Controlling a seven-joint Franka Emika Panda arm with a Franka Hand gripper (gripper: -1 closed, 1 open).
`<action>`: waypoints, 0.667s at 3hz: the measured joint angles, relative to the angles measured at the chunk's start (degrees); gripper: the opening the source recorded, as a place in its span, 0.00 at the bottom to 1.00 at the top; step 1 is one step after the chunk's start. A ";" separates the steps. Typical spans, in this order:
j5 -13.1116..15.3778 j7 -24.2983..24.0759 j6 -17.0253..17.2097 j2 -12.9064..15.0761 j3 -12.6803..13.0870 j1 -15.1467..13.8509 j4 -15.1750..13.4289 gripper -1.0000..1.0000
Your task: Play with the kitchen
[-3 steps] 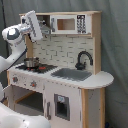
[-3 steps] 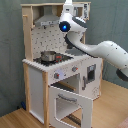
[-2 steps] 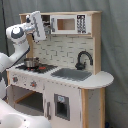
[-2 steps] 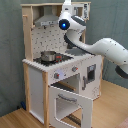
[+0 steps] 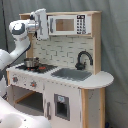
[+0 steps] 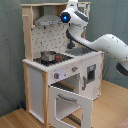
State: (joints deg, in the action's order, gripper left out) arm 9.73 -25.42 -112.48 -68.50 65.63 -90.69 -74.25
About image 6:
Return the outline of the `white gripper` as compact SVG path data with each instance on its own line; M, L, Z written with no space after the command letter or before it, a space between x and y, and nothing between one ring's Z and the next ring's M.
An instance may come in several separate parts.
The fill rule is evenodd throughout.
M69 0L67 7L73 8L74 10L77 10L78 9L78 0Z

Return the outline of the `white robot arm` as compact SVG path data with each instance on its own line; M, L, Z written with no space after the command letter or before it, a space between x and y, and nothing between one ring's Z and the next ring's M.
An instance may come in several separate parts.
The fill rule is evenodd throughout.
M78 0L69 0L60 14L63 23L69 23L66 36L91 50L102 51L118 61L116 69L128 76L128 45L112 34L105 34L93 42L81 37L88 25L88 17L78 10Z

